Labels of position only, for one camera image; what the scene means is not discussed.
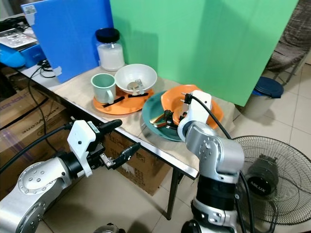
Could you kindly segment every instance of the white cup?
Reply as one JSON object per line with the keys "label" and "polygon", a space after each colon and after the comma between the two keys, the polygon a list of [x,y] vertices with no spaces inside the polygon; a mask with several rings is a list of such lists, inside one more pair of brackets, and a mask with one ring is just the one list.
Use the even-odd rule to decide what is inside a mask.
{"label": "white cup", "polygon": [[116,80],[111,74],[96,74],[91,78],[95,99],[100,103],[113,103],[116,98]]}

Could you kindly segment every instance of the table leg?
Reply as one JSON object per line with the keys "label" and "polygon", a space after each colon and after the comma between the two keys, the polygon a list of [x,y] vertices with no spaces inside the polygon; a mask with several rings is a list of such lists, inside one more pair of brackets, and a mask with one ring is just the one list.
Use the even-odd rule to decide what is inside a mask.
{"label": "table leg", "polygon": [[169,205],[167,207],[166,219],[171,220],[173,207],[175,203],[176,192],[178,188],[178,184],[183,177],[183,174],[180,173],[176,168],[173,168],[171,188],[170,188],[170,197],[169,197]]}

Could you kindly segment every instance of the fork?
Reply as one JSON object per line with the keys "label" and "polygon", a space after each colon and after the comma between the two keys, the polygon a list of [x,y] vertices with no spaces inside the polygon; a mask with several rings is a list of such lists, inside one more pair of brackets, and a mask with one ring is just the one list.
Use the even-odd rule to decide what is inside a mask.
{"label": "fork", "polygon": [[144,92],[144,86],[143,86],[141,80],[140,79],[136,79],[135,82],[138,84],[139,94],[140,95],[144,94],[145,93]]}

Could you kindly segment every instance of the bucket lid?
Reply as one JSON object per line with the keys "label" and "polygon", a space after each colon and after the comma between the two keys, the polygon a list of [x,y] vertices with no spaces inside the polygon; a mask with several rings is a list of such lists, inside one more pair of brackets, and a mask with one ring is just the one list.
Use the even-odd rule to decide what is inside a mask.
{"label": "bucket lid", "polygon": [[281,98],[284,92],[284,88],[280,83],[263,76],[259,78],[254,90],[274,99]]}

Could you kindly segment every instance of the teal plate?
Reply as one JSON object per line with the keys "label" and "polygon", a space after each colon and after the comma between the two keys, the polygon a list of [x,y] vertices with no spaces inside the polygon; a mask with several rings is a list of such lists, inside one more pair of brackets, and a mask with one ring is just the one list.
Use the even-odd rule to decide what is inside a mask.
{"label": "teal plate", "polygon": [[154,94],[151,96],[144,104],[142,108],[142,118],[146,124],[146,126],[157,135],[169,139],[171,141],[179,142],[181,141],[180,137],[177,134],[176,130],[168,129],[166,127],[155,128],[153,124],[149,122],[150,119],[155,118],[162,113],[164,113],[162,104],[161,104],[161,96],[165,91]]}

